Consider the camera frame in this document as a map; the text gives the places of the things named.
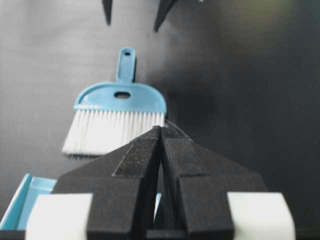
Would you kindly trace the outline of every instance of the black background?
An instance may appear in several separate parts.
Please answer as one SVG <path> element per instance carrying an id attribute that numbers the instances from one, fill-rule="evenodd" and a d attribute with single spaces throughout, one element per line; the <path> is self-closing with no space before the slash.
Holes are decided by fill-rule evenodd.
<path id="1" fill-rule="evenodd" d="M 296 227 L 320 226 L 320 1 L 0 1 L 0 216 L 25 173 L 58 178 L 88 159 L 60 147 L 87 86 L 114 81 L 118 51 L 160 90 L 196 143 L 262 174 Z"/>

